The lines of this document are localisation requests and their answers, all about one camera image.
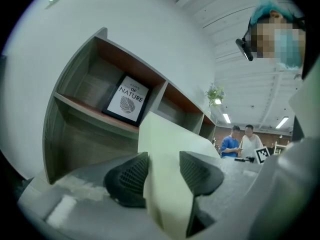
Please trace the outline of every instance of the blue shirt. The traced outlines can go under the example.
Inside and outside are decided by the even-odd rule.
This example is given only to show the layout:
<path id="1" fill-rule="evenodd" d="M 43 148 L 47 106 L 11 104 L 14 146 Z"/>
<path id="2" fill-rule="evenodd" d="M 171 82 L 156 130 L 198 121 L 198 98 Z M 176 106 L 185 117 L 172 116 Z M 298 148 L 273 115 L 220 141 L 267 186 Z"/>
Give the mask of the blue shirt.
<path id="1" fill-rule="evenodd" d="M 239 147 L 239 142 L 236 139 L 231 138 L 230 136 L 227 136 L 223 139 L 222 145 L 221 145 L 221 157 L 237 157 L 236 152 L 230 152 L 230 153 L 224 153 L 224 150 L 226 148 L 228 149 L 234 149 Z"/>

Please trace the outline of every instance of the black device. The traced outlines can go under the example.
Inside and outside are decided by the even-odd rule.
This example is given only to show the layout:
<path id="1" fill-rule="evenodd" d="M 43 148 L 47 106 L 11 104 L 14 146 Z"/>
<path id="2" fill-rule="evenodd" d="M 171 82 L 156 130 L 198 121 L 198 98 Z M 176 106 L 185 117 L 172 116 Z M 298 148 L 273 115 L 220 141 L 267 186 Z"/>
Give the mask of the black device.
<path id="1" fill-rule="evenodd" d="M 252 55 L 250 45 L 246 41 L 246 35 L 249 33 L 249 29 L 251 26 L 250 20 L 249 20 L 249 24 L 248 24 L 248 29 L 245 32 L 243 38 L 242 39 L 238 38 L 237 40 L 235 40 L 235 43 L 239 47 L 243 56 L 245 56 L 248 61 L 252 62 L 254 60 L 254 56 Z"/>
<path id="2" fill-rule="evenodd" d="M 251 156 L 247 156 L 246 158 L 235 158 L 234 161 L 238 161 L 238 162 L 249 162 L 249 163 L 253 163 L 255 161 L 254 157 Z"/>

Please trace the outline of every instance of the wooden shelf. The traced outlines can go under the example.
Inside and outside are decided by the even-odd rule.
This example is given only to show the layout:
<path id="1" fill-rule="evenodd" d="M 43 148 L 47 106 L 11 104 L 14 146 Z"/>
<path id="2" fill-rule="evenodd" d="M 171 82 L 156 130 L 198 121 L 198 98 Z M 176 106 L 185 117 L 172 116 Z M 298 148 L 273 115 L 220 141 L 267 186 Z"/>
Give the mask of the wooden shelf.
<path id="1" fill-rule="evenodd" d="M 133 125 L 130 125 L 128 123 L 125 123 L 123 121 L 120 121 L 116 118 L 113 118 L 109 115 L 103 114 L 97 110 L 95 110 L 93 107 L 90 107 L 89 105 L 76 100 L 73 97 L 65 96 L 59 93 L 55 93 L 54 97 L 56 97 L 58 100 L 62 101 L 63 103 L 67 104 L 71 108 L 75 109 L 76 111 L 79 111 L 91 118 L 94 118 L 102 123 L 105 123 L 109 126 L 111 126 L 110 131 L 114 132 L 116 134 L 121 134 L 120 130 L 124 130 L 130 133 L 133 133 L 138 138 L 139 128 Z"/>
<path id="2" fill-rule="evenodd" d="M 177 90 L 171 83 L 168 83 L 163 96 L 181 108 L 181 110 L 184 112 L 202 114 L 202 111 L 191 100 Z"/>
<path id="3" fill-rule="evenodd" d="M 214 123 L 211 121 L 211 119 L 209 117 L 207 117 L 206 115 L 204 115 L 203 123 L 206 125 L 214 125 Z"/>
<path id="4" fill-rule="evenodd" d="M 141 84 L 156 87 L 166 81 L 146 62 L 112 41 L 96 37 L 95 44 L 100 58 L 130 74 Z"/>
<path id="5" fill-rule="evenodd" d="M 104 27 L 74 53 L 52 91 L 43 127 L 50 184 L 76 168 L 138 152 L 139 128 L 101 112 L 124 74 L 150 88 L 142 118 L 154 112 L 212 140 L 212 120 L 155 68 L 110 41 Z"/>

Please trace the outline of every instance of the black plastic part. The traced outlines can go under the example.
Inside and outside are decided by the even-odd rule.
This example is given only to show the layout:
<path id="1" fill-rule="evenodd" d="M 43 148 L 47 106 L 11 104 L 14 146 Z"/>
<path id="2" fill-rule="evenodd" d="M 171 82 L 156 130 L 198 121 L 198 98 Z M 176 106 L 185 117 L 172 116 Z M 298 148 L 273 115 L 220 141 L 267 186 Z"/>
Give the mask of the black plastic part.
<path id="1" fill-rule="evenodd" d="M 239 47 L 242 55 L 245 56 L 248 61 L 252 62 L 254 60 L 254 56 L 251 53 L 249 44 L 245 40 L 239 38 L 235 40 L 235 43 Z"/>
<path id="2" fill-rule="evenodd" d="M 224 180 L 224 174 L 218 167 L 186 151 L 180 151 L 180 173 L 195 197 L 210 195 Z"/>
<path id="3" fill-rule="evenodd" d="M 199 209 L 195 197 L 212 194 L 225 177 L 218 167 L 208 164 L 193 156 L 192 152 L 186 151 L 180 151 L 180 173 L 193 193 L 192 210 L 186 229 L 186 237 L 188 238 L 215 222 L 212 217 Z"/>
<path id="4" fill-rule="evenodd" d="M 197 201 L 195 197 L 193 197 L 191 215 L 186 229 L 186 238 L 210 227 L 215 222 L 216 221 L 209 214 L 199 209 Z"/>
<path id="5" fill-rule="evenodd" d="M 110 197 L 124 207 L 145 208 L 143 194 L 148 166 L 148 153 L 143 152 L 111 169 L 103 181 Z"/>
<path id="6" fill-rule="evenodd" d="M 304 132 L 301 129 L 300 123 L 299 123 L 297 117 L 294 117 L 293 132 L 292 132 L 291 141 L 292 142 L 298 142 L 304 137 L 305 137 L 305 135 L 304 135 Z"/>
<path id="7" fill-rule="evenodd" d="M 253 163 L 255 161 L 255 158 L 254 157 L 251 157 L 251 156 L 247 156 L 246 158 L 235 158 L 234 161 L 238 161 L 238 162 L 250 162 L 250 163 Z"/>

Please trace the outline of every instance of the white shirt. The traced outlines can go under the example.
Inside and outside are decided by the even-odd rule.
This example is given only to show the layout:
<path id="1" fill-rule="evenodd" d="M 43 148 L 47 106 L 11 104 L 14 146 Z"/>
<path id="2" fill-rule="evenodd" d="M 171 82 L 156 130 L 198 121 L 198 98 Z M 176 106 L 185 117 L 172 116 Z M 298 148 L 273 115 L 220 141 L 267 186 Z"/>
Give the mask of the white shirt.
<path id="1" fill-rule="evenodd" d="M 241 156 L 240 156 L 241 158 L 246 158 L 246 157 L 255 158 L 256 154 L 254 150 L 258 148 L 263 148 L 263 145 L 258 135 L 253 134 L 250 138 L 244 135 L 242 137 L 239 148 L 243 149 L 241 151 Z"/>

